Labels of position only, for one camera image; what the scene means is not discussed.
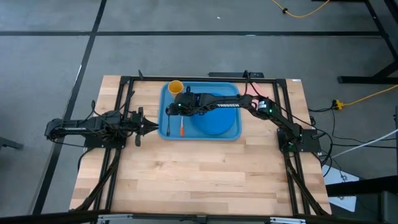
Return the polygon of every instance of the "blue plate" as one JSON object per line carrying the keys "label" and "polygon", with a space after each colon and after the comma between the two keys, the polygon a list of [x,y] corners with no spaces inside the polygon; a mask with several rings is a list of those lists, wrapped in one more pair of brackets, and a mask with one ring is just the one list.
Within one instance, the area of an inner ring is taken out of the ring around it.
{"label": "blue plate", "polygon": [[[207,112],[202,116],[184,117],[184,137],[180,136],[181,116],[170,116],[170,136],[166,135],[168,116],[166,107],[174,102],[167,89],[166,83],[162,90],[158,113],[158,134],[164,139],[173,140],[214,140],[232,141],[240,137],[242,133],[241,112],[239,108],[218,108]],[[194,93],[212,93],[221,96],[234,96],[239,93],[238,88],[232,83],[225,82],[183,82],[184,91],[187,86]]]}

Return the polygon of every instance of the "wooden tabletop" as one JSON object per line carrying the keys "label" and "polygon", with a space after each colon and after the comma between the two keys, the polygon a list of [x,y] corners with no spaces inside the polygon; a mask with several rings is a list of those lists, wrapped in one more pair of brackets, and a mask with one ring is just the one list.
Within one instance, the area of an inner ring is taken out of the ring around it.
{"label": "wooden tabletop", "polygon": [[[104,76],[96,110],[113,110],[120,76]],[[148,120],[157,122],[160,90],[165,82],[134,82],[130,110],[144,107]],[[244,83],[235,83],[244,91]],[[274,100],[271,84],[259,84]],[[287,80],[295,116],[309,122],[300,80]],[[282,90],[279,90],[281,105]],[[283,155],[270,121],[241,109],[242,135],[235,141],[171,141],[157,131],[127,139],[113,196],[112,212],[208,215],[292,215]],[[79,206],[98,182],[105,149],[94,149],[81,161],[70,208]],[[305,183],[324,210],[331,212],[319,161],[300,153]],[[101,208],[108,186],[105,186]],[[296,187],[298,209],[303,212]]]}

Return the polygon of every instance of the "white cable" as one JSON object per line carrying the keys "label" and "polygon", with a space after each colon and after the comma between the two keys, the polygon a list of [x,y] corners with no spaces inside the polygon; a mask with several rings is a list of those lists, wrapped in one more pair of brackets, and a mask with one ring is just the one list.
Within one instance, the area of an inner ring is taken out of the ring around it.
{"label": "white cable", "polygon": [[394,134],[394,133],[396,133],[396,132],[398,132],[398,129],[396,129],[395,131],[390,132],[389,134],[386,134],[385,136],[383,136],[383,137],[381,137],[381,138],[378,138],[378,139],[373,140],[373,141],[368,142],[368,143],[364,143],[364,144],[362,144],[362,145],[360,145],[360,146],[355,146],[355,147],[352,148],[352,149],[348,149],[347,151],[341,152],[341,153],[339,153],[339,154],[337,154],[337,155],[335,155],[335,156],[332,156],[331,158],[334,159],[334,158],[336,158],[336,157],[338,157],[338,156],[341,156],[341,155],[343,155],[343,154],[346,154],[347,152],[350,152],[350,151],[352,151],[352,150],[359,149],[359,148],[361,148],[361,147],[363,147],[363,146],[367,146],[367,145],[369,145],[369,144],[373,144],[373,143],[375,143],[375,142],[377,142],[377,141],[380,141],[380,140],[382,140],[382,139],[384,139],[384,138],[386,138],[386,137],[388,137],[388,136],[390,136],[391,134]]}

